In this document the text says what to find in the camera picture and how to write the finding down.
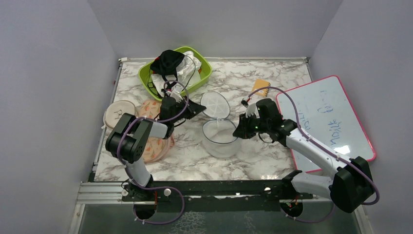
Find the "white mesh laundry bag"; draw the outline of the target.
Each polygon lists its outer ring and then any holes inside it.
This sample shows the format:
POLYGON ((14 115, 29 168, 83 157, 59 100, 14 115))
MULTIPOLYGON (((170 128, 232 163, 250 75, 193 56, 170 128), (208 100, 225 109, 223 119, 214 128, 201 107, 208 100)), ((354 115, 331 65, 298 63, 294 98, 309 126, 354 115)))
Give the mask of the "white mesh laundry bag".
POLYGON ((230 119, 230 105, 218 92, 207 92, 201 97, 200 104, 205 106, 204 115, 209 118, 202 125, 205 150, 216 158, 229 158, 241 147, 241 139, 233 136, 236 125, 230 119))

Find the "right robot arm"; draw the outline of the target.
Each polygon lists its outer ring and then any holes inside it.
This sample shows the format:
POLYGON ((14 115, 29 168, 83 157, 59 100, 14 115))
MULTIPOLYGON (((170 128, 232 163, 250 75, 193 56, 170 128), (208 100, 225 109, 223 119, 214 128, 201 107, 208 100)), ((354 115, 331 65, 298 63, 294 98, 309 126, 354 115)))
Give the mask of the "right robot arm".
POLYGON ((239 116, 233 136, 250 139, 267 134, 272 142, 301 153, 323 169, 327 175, 311 175, 294 171, 285 178, 281 192, 286 198, 301 193, 330 199, 339 209, 351 213, 360 205, 373 205, 379 201, 379 191, 374 184, 368 162, 358 156, 340 155, 311 137, 295 121, 283 119, 276 103, 265 98, 248 105, 239 116))

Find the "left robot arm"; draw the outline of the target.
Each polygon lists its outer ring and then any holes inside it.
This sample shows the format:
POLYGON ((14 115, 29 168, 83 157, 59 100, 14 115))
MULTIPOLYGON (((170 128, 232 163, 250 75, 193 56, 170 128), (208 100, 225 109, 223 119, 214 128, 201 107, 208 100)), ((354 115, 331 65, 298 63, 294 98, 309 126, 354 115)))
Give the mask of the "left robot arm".
POLYGON ((161 101, 158 119, 128 113, 121 116, 106 140, 105 149, 123 165, 139 199, 147 200, 153 194, 150 185, 153 179, 143 159, 148 139, 170 138, 176 122, 192 119, 206 109, 187 97, 182 100, 166 97, 161 101))

